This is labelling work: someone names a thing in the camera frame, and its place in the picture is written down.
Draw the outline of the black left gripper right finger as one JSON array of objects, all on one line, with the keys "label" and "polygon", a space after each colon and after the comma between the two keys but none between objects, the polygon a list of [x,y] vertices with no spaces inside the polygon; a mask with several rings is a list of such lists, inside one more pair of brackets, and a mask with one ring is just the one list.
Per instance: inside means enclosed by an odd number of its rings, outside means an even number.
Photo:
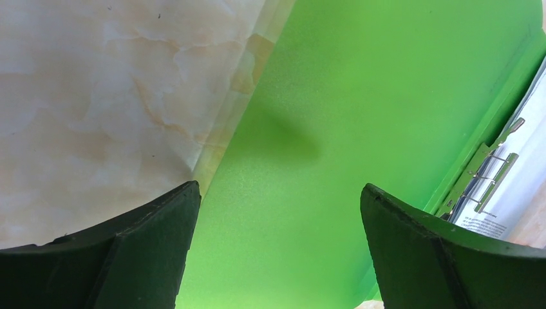
[{"label": "black left gripper right finger", "polygon": [[373,184],[361,217],[386,308],[544,308],[545,251],[488,238]]}]

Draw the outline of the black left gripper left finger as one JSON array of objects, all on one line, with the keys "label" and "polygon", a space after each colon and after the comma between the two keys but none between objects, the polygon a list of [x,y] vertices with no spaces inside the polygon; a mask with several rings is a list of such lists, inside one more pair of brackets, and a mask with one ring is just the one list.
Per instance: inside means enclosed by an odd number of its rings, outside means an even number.
[{"label": "black left gripper left finger", "polygon": [[174,308],[198,182],[45,245],[1,251],[2,308]]}]

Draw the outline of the white printed paper sheet front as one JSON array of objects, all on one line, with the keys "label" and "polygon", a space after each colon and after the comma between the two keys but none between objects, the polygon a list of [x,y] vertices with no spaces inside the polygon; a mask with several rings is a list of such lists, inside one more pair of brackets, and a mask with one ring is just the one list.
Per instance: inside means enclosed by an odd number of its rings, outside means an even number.
[{"label": "white printed paper sheet front", "polygon": [[519,154],[500,187],[485,206],[476,213],[466,205],[453,223],[481,235],[507,241],[515,235],[517,224],[531,207],[545,183],[545,63],[541,63],[529,89],[504,125],[501,133],[517,118],[525,119],[517,132],[509,135],[498,154]]}]

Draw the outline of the chrome folder clip mechanism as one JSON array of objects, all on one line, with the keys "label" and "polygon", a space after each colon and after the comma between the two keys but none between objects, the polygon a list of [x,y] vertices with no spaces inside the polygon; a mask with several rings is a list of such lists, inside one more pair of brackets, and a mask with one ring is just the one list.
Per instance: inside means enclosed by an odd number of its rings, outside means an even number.
[{"label": "chrome folder clip mechanism", "polygon": [[480,145],[438,208],[436,216],[454,222],[468,204],[474,206],[473,210],[476,213],[484,212],[485,206],[519,159],[517,153],[509,153],[502,157],[498,154],[499,149],[504,145],[509,135],[517,132],[524,123],[525,119],[519,117],[501,133],[492,145]]}]

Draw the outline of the green plastic clip folder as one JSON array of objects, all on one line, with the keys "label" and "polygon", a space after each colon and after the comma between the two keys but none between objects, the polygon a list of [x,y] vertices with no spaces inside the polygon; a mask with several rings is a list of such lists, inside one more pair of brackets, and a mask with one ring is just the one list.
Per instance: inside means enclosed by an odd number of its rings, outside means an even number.
[{"label": "green plastic clip folder", "polygon": [[436,210],[545,53],[541,1],[297,1],[202,201],[178,308],[377,295],[373,183]]}]

